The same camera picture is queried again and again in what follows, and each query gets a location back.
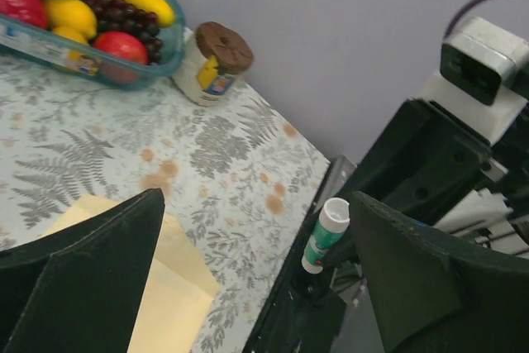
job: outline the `manila envelope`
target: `manila envelope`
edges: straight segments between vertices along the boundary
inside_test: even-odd
[[[116,205],[82,196],[43,236]],[[128,352],[189,353],[219,288],[178,220],[165,214]]]

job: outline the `brown lid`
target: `brown lid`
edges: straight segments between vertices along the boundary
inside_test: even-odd
[[[215,55],[228,74],[244,72],[254,62],[254,54],[245,40],[221,24],[205,22],[197,28],[195,37],[203,56]]]

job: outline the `table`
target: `table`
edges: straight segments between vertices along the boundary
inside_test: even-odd
[[[85,193],[164,191],[222,285],[193,352],[241,351],[328,166],[252,87],[218,107],[125,93],[0,53],[0,250]]]

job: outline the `gray wall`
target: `gray wall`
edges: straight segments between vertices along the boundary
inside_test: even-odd
[[[360,160],[437,65],[465,0],[179,0],[189,25],[218,21],[256,54],[248,81],[326,155]],[[529,38],[529,0],[475,14]]]

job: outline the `red apple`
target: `red apple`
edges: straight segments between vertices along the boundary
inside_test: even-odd
[[[138,64],[147,65],[149,62],[145,46],[134,36],[125,32],[103,33],[93,43],[93,47]],[[108,62],[103,62],[100,70],[103,76],[116,83],[132,83],[140,77],[129,69]]]

